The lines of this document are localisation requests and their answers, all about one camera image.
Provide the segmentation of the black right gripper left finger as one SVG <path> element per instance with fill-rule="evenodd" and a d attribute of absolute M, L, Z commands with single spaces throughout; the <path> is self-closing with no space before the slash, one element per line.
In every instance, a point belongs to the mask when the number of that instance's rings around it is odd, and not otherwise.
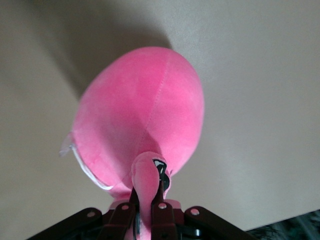
<path fill-rule="evenodd" d="M 139 205 L 133 189 L 129 199 L 115 201 L 102 214 L 93 207 L 85 208 L 45 230 L 30 240 L 124 240 L 135 221 Z"/>

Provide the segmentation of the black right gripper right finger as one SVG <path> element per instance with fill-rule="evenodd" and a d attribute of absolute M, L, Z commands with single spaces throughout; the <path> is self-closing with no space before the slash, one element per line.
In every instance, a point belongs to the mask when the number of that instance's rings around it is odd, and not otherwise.
<path fill-rule="evenodd" d="M 178 201 L 165 200 L 159 181 L 151 204 L 153 240 L 255 240 L 256 238 L 201 206 L 181 210 Z"/>

